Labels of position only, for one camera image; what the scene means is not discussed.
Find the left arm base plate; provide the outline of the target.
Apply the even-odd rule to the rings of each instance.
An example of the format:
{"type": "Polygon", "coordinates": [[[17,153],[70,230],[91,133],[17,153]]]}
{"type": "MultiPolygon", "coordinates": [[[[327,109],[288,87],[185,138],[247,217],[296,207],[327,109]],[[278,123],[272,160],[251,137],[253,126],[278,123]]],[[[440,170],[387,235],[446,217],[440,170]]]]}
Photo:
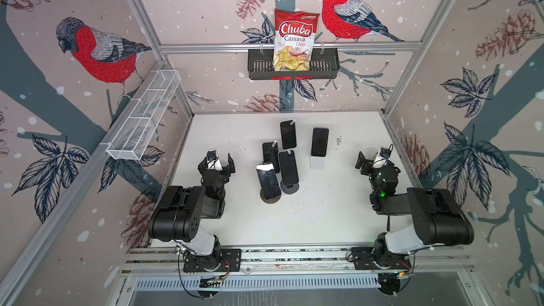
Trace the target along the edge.
{"type": "Polygon", "coordinates": [[[184,273],[239,272],[241,261],[241,249],[221,249],[209,256],[196,256],[187,250],[181,255],[184,273]]]}

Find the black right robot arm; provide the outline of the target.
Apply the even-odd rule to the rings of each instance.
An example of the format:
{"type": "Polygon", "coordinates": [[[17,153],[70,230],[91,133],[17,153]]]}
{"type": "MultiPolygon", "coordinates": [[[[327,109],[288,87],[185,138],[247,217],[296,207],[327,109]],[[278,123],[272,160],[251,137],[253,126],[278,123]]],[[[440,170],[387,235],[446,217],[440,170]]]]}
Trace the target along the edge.
{"type": "Polygon", "coordinates": [[[351,260],[357,269],[364,264],[379,269],[411,269],[409,257],[423,249],[470,245],[474,241],[473,226],[448,190],[409,187],[404,194],[396,192],[401,170],[390,161],[392,150],[393,146],[382,147],[372,159],[360,152],[355,168],[369,178],[369,200],[377,215],[388,219],[407,215],[412,224],[396,231],[387,225],[373,248],[352,249],[351,260]]]}

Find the grey round phone stand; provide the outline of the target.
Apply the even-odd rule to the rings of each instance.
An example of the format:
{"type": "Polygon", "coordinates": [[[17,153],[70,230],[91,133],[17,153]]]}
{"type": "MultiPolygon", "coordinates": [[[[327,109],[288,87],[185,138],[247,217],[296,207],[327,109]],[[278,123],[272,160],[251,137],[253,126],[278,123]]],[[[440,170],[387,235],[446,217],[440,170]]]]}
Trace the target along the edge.
{"type": "Polygon", "coordinates": [[[286,185],[282,182],[280,182],[280,189],[285,193],[285,194],[288,194],[288,195],[291,195],[291,194],[294,194],[296,193],[300,188],[300,185],[299,183],[297,184],[292,184],[292,185],[286,185]]]}

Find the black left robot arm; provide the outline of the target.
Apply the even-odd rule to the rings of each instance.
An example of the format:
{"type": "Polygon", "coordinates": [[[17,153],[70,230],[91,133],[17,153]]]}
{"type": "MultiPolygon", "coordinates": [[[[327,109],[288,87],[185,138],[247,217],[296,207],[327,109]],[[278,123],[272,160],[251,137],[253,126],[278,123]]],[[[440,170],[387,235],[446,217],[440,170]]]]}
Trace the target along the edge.
{"type": "Polygon", "coordinates": [[[223,165],[215,150],[198,165],[198,186],[169,186],[148,222],[151,239],[174,242],[185,273],[230,273],[240,268],[241,251],[223,249],[218,236],[201,226],[201,220],[221,219],[225,210],[225,185],[235,173],[235,162],[228,156],[223,165]]]}

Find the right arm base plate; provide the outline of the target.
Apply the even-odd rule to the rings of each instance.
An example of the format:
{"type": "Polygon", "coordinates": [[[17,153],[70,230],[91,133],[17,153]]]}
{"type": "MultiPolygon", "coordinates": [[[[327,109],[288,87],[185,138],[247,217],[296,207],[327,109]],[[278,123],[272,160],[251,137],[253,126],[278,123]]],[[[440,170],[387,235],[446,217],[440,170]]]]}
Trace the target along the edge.
{"type": "Polygon", "coordinates": [[[394,270],[409,271],[412,265],[406,254],[392,254],[385,251],[375,253],[374,248],[353,247],[347,256],[347,261],[354,265],[356,271],[394,270]]]}

